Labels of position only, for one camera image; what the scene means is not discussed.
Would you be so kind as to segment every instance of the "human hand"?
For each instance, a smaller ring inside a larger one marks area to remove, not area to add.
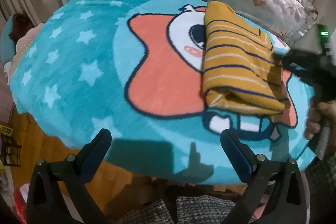
[[[336,101],[328,103],[319,103],[317,107],[313,107],[314,98],[310,102],[310,109],[308,111],[308,120],[306,123],[305,137],[311,140],[314,134],[317,134],[321,130],[319,124],[322,116],[327,117],[330,120],[330,140],[329,147],[336,147]]]

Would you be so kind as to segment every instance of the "folded clothing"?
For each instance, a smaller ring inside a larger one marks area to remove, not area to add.
[[[205,12],[203,92],[209,107],[246,114],[277,114],[290,106],[282,67],[268,35],[231,7],[211,1]]]

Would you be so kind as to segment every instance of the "bed sheet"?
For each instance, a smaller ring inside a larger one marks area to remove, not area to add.
[[[205,9],[200,0],[70,0],[13,75],[18,111],[70,148],[107,128],[113,141],[106,160],[154,177],[241,183],[220,145],[226,128],[248,128],[239,137],[256,154],[291,156],[305,168],[315,157],[303,136],[313,90],[295,76],[284,74],[294,110],[287,122],[204,106]]]

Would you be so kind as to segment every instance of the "white star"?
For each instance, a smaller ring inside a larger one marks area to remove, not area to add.
[[[92,123],[94,126],[94,131],[91,135],[91,140],[93,140],[95,136],[99,133],[99,131],[103,128],[110,130],[112,138],[122,137],[122,134],[114,127],[113,118],[111,116],[108,116],[102,120],[99,120],[98,118],[93,117]]]
[[[57,93],[57,85],[52,88],[46,87],[43,102],[48,104],[49,108],[53,108],[53,104],[56,100],[60,99],[61,96]]]
[[[110,5],[111,6],[122,6],[123,2],[119,0],[111,0]]]
[[[64,15],[64,13],[59,13],[59,14],[56,14],[54,15],[51,19],[60,19],[60,17]]]
[[[33,56],[33,53],[36,52],[36,44],[34,46],[30,47],[29,51],[27,52],[27,56],[31,58]]]
[[[104,73],[97,67],[98,60],[93,61],[91,64],[81,64],[82,74],[78,81],[86,81],[89,86],[93,86],[98,78]]]
[[[59,58],[58,50],[48,53],[46,64],[54,63],[57,58]]]
[[[124,20],[125,20],[124,17],[118,17],[118,18],[117,18],[117,22],[114,23],[114,25],[119,25],[119,24],[122,23]]]
[[[97,36],[92,31],[93,30],[89,30],[87,32],[79,32],[79,38],[76,40],[76,42],[83,42],[85,45],[87,45],[92,38],[95,38]]]
[[[89,17],[92,17],[92,16],[94,16],[94,15],[95,15],[95,14],[91,13],[91,10],[90,10],[90,11],[88,11],[88,12],[86,12],[86,13],[81,14],[81,16],[80,16],[79,19],[84,19],[84,20],[86,20],[86,19],[88,19]]]
[[[23,78],[21,80],[21,84],[23,84],[24,86],[27,85],[28,81],[32,78],[32,70],[29,70],[28,72],[25,72],[23,74]]]
[[[76,4],[80,4],[80,5],[83,5],[84,3],[85,3],[85,0],[80,0],[76,2]]]
[[[49,38],[56,38],[62,31],[63,30],[62,30],[61,27],[58,27],[57,29],[54,29]]]

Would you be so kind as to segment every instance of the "pink cheek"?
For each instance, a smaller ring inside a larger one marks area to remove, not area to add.
[[[203,51],[201,51],[197,48],[194,48],[194,47],[184,46],[184,50],[194,57],[201,58],[203,56]]]

